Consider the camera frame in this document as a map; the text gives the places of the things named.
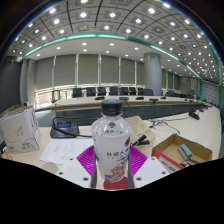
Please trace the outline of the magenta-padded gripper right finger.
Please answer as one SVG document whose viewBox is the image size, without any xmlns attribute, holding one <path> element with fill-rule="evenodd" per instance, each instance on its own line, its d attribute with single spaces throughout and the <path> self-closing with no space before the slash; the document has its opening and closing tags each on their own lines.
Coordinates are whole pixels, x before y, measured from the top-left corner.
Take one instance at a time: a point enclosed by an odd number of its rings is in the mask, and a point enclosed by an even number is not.
<svg viewBox="0 0 224 224">
<path fill-rule="evenodd" d="M 130 147 L 128 160 L 130 189 L 143 187 L 168 175 L 168 171 L 156 157 L 147 157 L 140 150 Z"/>
</svg>

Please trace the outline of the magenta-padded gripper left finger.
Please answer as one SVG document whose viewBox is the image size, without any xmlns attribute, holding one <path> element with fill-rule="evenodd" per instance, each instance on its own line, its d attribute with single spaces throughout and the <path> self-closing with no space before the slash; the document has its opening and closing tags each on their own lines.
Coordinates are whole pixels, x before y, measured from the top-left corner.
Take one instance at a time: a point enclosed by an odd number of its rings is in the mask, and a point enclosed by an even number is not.
<svg viewBox="0 0 224 224">
<path fill-rule="evenodd" d="M 69 158 L 56 172 L 56 175 L 84 188 L 97 185 L 97 164 L 94 146 L 85 149 L 77 157 Z"/>
</svg>

